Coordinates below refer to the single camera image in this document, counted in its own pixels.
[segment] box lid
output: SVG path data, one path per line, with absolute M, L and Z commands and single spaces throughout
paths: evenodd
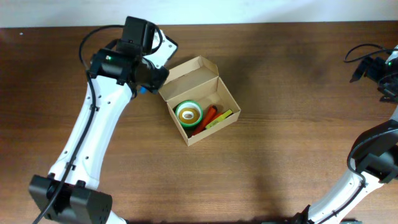
M 202 56 L 195 57 L 175 68 L 170 69 L 163 87 L 159 90 L 167 102 L 202 83 L 218 77 L 215 64 Z

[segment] green tape roll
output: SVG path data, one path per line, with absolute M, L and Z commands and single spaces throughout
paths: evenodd
M 187 100 L 177 106 L 175 115 L 183 128 L 193 128 L 202 120 L 203 110 L 197 102 L 193 100 Z

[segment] white wall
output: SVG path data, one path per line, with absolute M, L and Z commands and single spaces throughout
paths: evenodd
M 398 0 L 0 0 L 0 27 L 398 20 Z

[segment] wooden table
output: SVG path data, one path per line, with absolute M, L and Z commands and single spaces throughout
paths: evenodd
M 78 46 L 92 29 L 0 29 L 0 223 L 29 223 L 39 213 L 29 182 L 47 175 L 79 114 L 86 81 Z M 394 47 L 398 22 L 161 29 L 180 46 L 169 68 L 197 55 L 210 59 L 242 113 L 237 123 L 187 147 L 159 95 L 131 102 L 113 133 L 98 189 L 113 196 L 113 210 L 124 218 L 290 217 L 335 184 L 354 140 L 395 108 L 378 102 L 374 82 L 350 84 L 358 63 L 343 57 L 366 42 Z M 86 58 L 120 35 L 95 35 Z M 392 182 L 348 217 L 394 223 L 397 201 Z

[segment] cardboard box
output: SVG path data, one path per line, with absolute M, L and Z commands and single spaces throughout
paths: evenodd
M 159 93 L 166 101 L 170 115 L 188 146 L 237 121 L 241 113 L 240 107 L 219 77 L 217 66 L 202 56 L 171 69 Z M 191 136 L 193 131 L 182 128 L 174 111 L 185 100 L 199 103 L 204 116 L 210 105 L 215 105 L 218 112 L 222 113 L 231 109 L 233 114 L 216 126 Z

